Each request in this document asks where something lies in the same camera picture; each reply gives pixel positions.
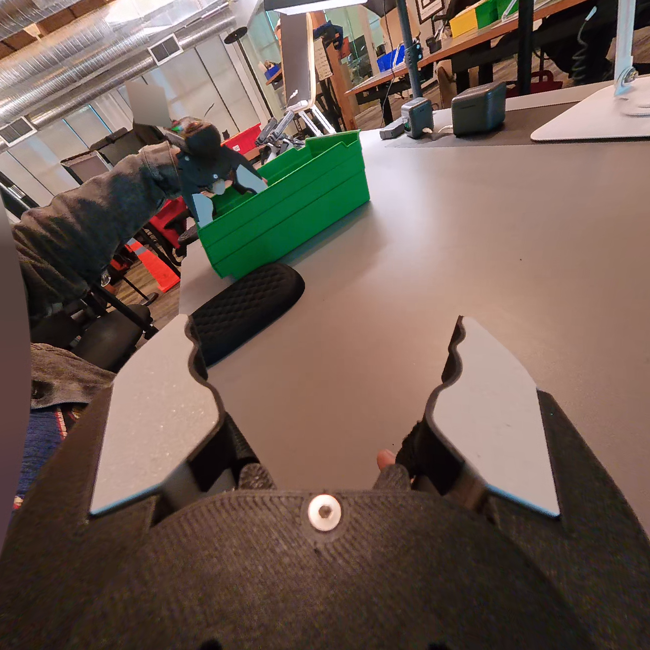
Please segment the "small grey charger block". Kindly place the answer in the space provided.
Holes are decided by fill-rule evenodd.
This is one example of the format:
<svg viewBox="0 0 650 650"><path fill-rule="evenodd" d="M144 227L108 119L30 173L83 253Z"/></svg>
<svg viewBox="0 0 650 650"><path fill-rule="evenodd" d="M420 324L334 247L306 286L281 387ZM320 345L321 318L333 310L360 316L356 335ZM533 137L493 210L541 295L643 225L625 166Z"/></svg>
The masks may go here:
<svg viewBox="0 0 650 650"><path fill-rule="evenodd" d="M433 106L429 99L415 97L400 109L404 132L414 140L434 133Z"/></svg>

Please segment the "green plastic bin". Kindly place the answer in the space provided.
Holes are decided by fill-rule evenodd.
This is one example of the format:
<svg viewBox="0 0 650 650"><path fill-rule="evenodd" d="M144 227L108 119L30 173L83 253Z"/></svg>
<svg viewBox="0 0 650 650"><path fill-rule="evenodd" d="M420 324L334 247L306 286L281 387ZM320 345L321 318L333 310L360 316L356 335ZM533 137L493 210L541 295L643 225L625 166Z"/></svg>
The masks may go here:
<svg viewBox="0 0 650 650"><path fill-rule="evenodd" d="M258 172L267 190L214 195L213 220L198 230L221 278L280 260L370 199L359 131L308 138Z"/></svg>

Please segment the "silver ceiling air duct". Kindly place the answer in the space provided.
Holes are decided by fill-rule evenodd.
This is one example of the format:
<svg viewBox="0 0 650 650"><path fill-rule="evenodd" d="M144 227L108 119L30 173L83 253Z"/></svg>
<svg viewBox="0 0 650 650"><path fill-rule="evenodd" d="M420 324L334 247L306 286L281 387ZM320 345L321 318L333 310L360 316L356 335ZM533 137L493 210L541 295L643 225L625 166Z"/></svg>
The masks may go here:
<svg viewBox="0 0 650 650"><path fill-rule="evenodd" d="M231 1L113 1L1 60L1 126L215 15L230 26Z"/></svg>

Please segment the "person's right hand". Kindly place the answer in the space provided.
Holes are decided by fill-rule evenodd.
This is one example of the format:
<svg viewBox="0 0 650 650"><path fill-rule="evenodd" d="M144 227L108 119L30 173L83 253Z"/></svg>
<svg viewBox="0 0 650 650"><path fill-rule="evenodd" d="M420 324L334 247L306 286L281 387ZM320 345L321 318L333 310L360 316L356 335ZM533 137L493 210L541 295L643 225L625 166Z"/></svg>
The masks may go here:
<svg viewBox="0 0 650 650"><path fill-rule="evenodd" d="M454 462L450 451L438 440L425 419L416 422L397 453L382 450L377 456L381 471L388 465L398 464L406 468L411 480L427 476L432 482L436 481L434 476L437 473L441 473L443 481L446 480L445 477L453 473Z"/></svg>

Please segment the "black wrist rest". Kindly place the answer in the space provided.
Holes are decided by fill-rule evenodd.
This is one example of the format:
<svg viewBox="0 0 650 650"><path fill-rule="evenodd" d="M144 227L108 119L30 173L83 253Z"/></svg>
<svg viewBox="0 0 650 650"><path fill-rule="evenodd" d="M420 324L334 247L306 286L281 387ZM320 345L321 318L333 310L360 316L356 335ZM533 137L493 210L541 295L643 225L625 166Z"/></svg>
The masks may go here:
<svg viewBox="0 0 650 650"><path fill-rule="evenodd" d="M288 312L305 291L303 277L284 263L243 276L191 313L206 367L221 362Z"/></svg>

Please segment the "orange traffic cone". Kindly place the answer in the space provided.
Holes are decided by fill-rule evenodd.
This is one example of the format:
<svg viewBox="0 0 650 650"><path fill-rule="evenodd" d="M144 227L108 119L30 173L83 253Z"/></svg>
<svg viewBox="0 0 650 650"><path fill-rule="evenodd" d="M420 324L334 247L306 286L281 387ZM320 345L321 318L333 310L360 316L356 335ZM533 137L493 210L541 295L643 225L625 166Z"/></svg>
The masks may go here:
<svg viewBox="0 0 650 650"><path fill-rule="evenodd" d="M180 276L155 252L135 239L126 242L126 247L138 257L146 270L157 283L159 292L166 293L181 281Z"/></svg>

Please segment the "white-based document stand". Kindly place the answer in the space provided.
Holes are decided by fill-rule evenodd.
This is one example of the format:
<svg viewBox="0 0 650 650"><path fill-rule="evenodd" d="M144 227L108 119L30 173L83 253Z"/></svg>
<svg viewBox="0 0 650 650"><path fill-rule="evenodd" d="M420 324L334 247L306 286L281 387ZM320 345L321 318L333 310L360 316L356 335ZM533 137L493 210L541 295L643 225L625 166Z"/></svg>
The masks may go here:
<svg viewBox="0 0 650 650"><path fill-rule="evenodd" d="M649 76L638 76L632 60L636 2L619 1L617 11L613 85L536 129L533 142L649 138Z"/></svg>

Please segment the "tall grey panel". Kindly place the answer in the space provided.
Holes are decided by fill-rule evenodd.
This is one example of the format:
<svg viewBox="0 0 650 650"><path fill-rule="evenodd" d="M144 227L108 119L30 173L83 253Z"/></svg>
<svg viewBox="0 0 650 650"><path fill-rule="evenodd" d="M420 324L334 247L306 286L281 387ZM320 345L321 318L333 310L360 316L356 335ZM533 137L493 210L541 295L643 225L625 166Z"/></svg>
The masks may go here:
<svg viewBox="0 0 650 650"><path fill-rule="evenodd" d="M280 14L280 45L287 110L297 114L316 98L315 48L311 15Z"/></svg>

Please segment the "red bag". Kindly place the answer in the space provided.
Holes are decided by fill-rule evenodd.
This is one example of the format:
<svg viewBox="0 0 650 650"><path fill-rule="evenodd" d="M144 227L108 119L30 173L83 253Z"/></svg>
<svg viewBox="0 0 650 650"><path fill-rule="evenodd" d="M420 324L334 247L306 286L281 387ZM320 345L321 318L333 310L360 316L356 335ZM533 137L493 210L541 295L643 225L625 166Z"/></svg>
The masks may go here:
<svg viewBox="0 0 650 650"><path fill-rule="evenodd" d="M533 71L531 73L530 93L543 93L553 90L559 90L563 87L564 82L556 79L553 73L548 69ZM513 98L519 96L519 87L516 80L506 82L506 97Z"/></svg>

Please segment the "grey desk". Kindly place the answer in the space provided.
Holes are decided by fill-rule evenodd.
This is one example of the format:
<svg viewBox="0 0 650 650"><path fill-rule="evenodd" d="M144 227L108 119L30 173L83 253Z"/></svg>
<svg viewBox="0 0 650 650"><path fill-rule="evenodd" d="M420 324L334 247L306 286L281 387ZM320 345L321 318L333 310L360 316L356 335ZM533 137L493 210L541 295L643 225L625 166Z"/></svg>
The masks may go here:
<svg viewBox="0 0 650 650"><path fill-rule="evenodd" d="M369 488L465 315L554 396L648 531L649 142L361 135L369 203L285 258L303 297L209 370L278 487Z"/></svg>

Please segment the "silver metal rig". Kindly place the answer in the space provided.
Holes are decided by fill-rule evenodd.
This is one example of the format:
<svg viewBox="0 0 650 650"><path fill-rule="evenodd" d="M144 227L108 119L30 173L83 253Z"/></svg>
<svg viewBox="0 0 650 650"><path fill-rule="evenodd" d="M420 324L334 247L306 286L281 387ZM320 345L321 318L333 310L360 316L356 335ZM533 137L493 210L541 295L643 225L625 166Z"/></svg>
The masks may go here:
<svg viewBox="0 0 650 650"><path fill-rule="evenodd" d="M281 119L271 118L256 137L255 147L262 162L279 156L288 150L301 150L305 141L312 137L337 133L319 103L310 107L299 102L285 110Z"/></svg>

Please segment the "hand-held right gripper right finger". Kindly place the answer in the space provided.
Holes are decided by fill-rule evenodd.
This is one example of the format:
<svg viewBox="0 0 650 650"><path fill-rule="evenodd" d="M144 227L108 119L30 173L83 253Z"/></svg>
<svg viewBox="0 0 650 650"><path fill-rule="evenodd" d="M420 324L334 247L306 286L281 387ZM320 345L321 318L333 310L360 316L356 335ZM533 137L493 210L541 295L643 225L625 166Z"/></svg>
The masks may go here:
<svg viewBox="0 0 650 650"><path fill-rule="evenodd" d="M502 343L459 316L426 422L480 494L549 518L561 514L538 387Z"/></svg>

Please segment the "grey metal pole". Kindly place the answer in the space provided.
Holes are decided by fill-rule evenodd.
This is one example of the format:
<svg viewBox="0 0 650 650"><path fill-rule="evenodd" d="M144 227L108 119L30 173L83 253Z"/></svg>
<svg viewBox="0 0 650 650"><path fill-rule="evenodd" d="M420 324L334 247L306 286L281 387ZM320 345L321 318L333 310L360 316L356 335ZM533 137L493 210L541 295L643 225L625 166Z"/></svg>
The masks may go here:
<svg viewBox="0 0 650 650"><path fill-rule="evenodd" d="M410 18L408 13L408 5L406 1L395 1L398 20L402 32L402 40L404 43L404 63L408 69L410 79L411 92L414 99L422 98L422 88L418 76L418 50L415 40L411 33Z"/></svg>

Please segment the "red plastic bin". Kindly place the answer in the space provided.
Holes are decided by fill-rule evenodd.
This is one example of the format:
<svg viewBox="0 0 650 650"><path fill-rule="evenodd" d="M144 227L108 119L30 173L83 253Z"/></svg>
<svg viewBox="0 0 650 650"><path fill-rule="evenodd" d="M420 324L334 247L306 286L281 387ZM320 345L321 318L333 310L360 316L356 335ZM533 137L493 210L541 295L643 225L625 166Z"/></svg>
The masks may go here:
<svg viewBox="0 0 650 650"><path fill-rule="evenodd" d="M247 158L247 160L253 162L258 160L261 155L259 147L256 144L260 134L261 124L258 123L230 138L224 139L222 144L223 146L242 154Z"/></svg>

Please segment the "white light panel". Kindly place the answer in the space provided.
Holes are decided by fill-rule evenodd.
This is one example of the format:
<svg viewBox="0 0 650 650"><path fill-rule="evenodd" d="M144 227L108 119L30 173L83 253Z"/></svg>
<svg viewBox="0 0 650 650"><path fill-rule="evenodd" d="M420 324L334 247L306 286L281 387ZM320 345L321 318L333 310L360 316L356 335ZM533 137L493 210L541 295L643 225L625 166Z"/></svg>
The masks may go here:
<svg viewBox="0 0 650 650"><path fill-rule="evenodd" d="M326 11L341 7L366 4L368 1L264 1L266 12L278 12L283 15L306 14Z"/></svg>

